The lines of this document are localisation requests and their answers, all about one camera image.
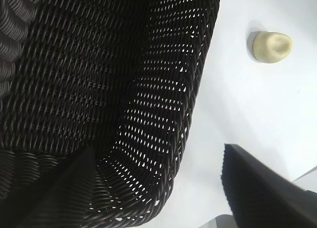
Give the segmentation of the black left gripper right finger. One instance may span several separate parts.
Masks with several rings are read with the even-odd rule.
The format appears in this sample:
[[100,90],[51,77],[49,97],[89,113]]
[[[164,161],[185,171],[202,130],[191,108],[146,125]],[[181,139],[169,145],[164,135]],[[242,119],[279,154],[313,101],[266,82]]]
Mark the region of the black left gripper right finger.
[[240,228],[315,228],[317,194],[272,171],[236,144],[226,144],[221,181]]

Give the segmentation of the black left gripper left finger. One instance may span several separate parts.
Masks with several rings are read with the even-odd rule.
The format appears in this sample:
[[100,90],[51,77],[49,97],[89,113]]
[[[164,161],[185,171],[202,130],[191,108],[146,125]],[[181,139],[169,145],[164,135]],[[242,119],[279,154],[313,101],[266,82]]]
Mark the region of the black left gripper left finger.
[[78,228],[89,209],[96,176],[95,151],[76,151],[37,181],[0,204],[2,228]]

